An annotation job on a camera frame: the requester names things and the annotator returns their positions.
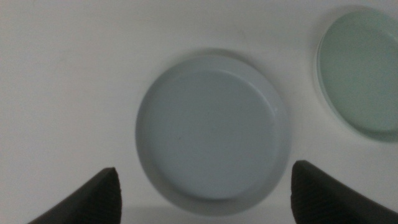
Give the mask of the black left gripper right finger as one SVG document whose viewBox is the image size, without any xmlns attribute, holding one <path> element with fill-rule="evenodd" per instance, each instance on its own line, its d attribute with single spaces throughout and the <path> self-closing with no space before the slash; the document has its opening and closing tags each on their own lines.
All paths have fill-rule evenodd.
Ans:
<svg viewBox="0 0 398 224">
<path fill-rule="evenodd" d="M 292 167 L 290 204 L 296 223 L 391 223 L 397 212 L 354 191 L 308 161 Z"/>
</svg>

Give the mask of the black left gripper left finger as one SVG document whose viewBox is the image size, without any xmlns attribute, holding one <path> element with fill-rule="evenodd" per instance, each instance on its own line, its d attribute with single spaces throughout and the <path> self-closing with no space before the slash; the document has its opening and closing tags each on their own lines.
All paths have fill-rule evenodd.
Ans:
<svg viewBox="0 0 398 224">
<path fill-rule="evenodd" d="M 120 224 L 122 196 L 115 168 L 104 168 L 30 224 Z"/>
</svg>

